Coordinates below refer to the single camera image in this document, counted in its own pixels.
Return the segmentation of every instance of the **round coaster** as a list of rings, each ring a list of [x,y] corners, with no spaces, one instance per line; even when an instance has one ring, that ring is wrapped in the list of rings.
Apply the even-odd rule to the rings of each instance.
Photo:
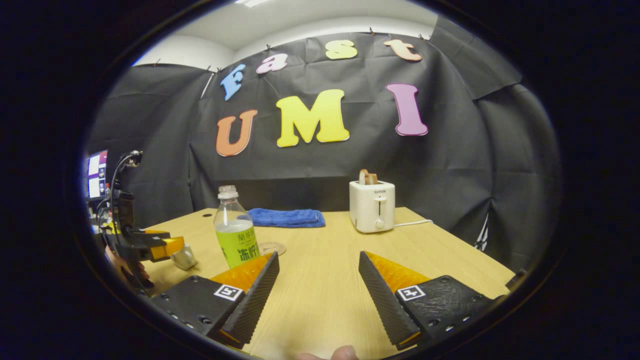
[[[272,241],[266,243],[258,243],[258,247],[260,248],[260,255],[269,254],[270,252],[277,251],[278,256],[282,256],[285,251],[287,251],[287,247],[282,245],[281,243],[275,243]]]

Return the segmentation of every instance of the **table surface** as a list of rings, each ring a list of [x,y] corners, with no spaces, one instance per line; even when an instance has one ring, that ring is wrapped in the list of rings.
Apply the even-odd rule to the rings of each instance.
[[[198,261],[186,271],[171,260],[145,261],[156,285],[153,294],[191,275],[210,278],[228,270],[213,226],[215,214],[215,209],[203,209],[149,227],[183,236]],[[453,276],[491,299],[509,293],[505,284],[514,276],[511,270],[435,224],[364,234],[353,227],[348,211],[323,215],[325,227],[255,227],[258,243],[275,241],[287,249],[280,256],[278,279],[244,352],[263,359],[293,359],[300,352],[329,359],[336,348],[350,344],[361,360],[398,353],[358,272],[361,250],[430,279]],[[418,220],[423,218],[411,210],[396,209],[397,224]]]

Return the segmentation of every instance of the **computer monitor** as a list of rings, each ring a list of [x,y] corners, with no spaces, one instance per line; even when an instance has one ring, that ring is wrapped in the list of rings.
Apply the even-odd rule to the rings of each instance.
[[[107,150],[96,152],[86,160],[86,197],[102,200],[106,194]]]

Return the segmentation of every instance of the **white cable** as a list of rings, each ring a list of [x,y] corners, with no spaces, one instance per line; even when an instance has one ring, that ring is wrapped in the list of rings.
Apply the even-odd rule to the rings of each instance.
[[[414,222],[405,222],[404,224],[396,224],[396,225],[394,225],[394,227],[395,227],[395,226],[405,226],[405,225],[422,224],[422,223],[425,223],[425,222],[431,222],[431,223],[433,223],[433,220],[429,220],[429,219],[427,219],[427,220],[420,220],[420,221],[414,221]]]

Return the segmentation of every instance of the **folded towel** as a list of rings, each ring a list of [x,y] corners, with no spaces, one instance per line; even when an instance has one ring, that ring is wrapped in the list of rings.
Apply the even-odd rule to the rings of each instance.
[[[248,211],[255,226],[322,227],[324,217],[318,210],[280,211],[255,208]]]

